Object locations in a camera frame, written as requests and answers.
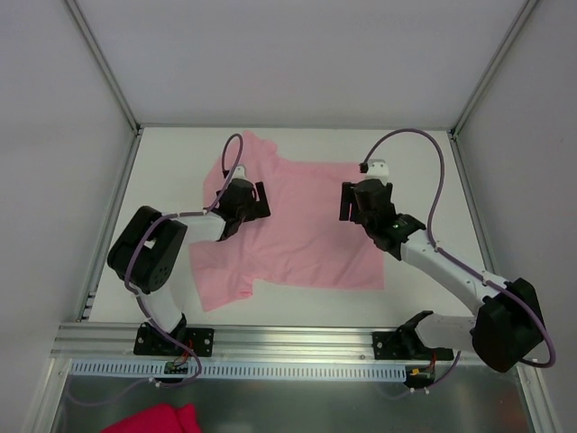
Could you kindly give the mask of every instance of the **pink fabric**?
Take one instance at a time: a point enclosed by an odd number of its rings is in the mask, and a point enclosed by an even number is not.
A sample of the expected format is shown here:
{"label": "pink fabric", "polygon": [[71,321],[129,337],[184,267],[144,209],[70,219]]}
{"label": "pink fabric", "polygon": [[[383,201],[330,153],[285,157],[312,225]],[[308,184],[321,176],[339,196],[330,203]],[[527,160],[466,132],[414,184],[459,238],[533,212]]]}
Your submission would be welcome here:
{"label": "pink fabric", "polygon": [[[299,287],[382,290],[383,254],[361,226],[339,221],[341,184],[362,179],[355,163],[289,161],[277,145],[243,133],[247,179],[264,182],[271,216],[219,243],[189,248],[205,311],[252,295],[255,279]],[[225,166],[238,150],[232,143]],[[220,160],[204,183],[207,206],[223,185]]]}
{"label": "pink fabric", "polygon": [[123,419],[101,433],[201,433],[192,404],[174,409],[162,403]]}

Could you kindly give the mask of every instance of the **red fabric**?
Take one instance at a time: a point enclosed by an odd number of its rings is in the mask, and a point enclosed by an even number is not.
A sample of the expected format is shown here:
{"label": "red fabric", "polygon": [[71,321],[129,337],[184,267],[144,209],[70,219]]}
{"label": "red fabric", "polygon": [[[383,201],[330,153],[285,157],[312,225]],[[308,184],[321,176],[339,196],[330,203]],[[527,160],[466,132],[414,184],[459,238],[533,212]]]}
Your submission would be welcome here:
{"label": "red fabric", "polygon": [[162,403],[123,419],[101,433],[201,433],[192,404],[174,409]]}

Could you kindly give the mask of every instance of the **white tabletop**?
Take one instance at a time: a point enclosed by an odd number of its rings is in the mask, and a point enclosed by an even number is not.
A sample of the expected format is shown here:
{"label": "white tabletop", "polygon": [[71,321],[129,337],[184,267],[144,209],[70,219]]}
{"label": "white tabletop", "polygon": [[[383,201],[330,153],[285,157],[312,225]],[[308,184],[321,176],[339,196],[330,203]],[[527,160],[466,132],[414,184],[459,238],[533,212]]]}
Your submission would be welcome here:
{"label": "white tabletop", "polygon": [[[199,210],[202,184],[226,139],[241,129],[146,128],[114,230],[114,240],[143,205],[161,212]],[[253,129],[295,161],[360,162],[387,131]],[[440,143],[446,178],[434,232],[450,249],[482,264],[471,215],[447,134],[430,132]],[[373,155],[387,161],[397,211],[426,221],[439,176],[435,149],[424,137],[400,134]],[[464,305],[421,271],[383,254],[385,290],[349,291],[280,286],[256,281],[253,296],[205,312],[200,306],[188,248],[182,248],[169,284],[189,324],[394,327],[423,309],[446,315],[470,315]],[[90,321],[140,323],[143,315],[117,278],[105,267]]]}

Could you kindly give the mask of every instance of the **white wall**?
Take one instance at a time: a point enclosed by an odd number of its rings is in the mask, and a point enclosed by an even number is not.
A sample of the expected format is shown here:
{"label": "white wall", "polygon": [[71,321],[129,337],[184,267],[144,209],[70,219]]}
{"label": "white wall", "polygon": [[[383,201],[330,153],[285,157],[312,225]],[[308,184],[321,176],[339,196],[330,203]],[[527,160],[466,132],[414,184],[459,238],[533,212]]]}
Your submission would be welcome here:
{"label": "white wall", "polygon": [[525,0],[79,0],[141,122],[448,129]]}
{"label": "white wall", "polygon": [[70,319],[129,130],[59,0],[0,2],[0,431]]}
{"label": "white wall", "polygon": [[574,0],[542,2],[461,137],[499,269],[538,290],[559,358],[545,378],[566,431],[577,425],[576,18]]}

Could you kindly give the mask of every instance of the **black mounting plate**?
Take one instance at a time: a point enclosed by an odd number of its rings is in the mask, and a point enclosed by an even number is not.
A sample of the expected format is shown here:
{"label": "black mounting plate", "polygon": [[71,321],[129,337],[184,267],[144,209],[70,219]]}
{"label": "black mounting plate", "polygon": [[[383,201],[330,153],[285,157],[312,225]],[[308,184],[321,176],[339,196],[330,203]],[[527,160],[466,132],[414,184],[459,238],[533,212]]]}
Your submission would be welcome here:
{"label": "black mounting plate", "polygon": [[[426,349],[419,354],[408,355],[405,347],[399,346],[395,338],[391,338],[396,331],[377,331],[372,333],[372,351],[376,360],[385,361],[430,361],[432,349]],[[452,361],[453,350],[438,347],[435,350],[437,361]]]}
{"label": "black mounting plate", "polygon": [[[184,345],[192,342],[192,350],[199,357],[210,357],[213,354],[215,330],[210,327],[186,327],[184,337],[180,339]],[[148,324],[143,323],[138,328],[136,340],[134,340],[135,355],[146,356],[179,356],[183,350],[174,346],[163,338]]]}

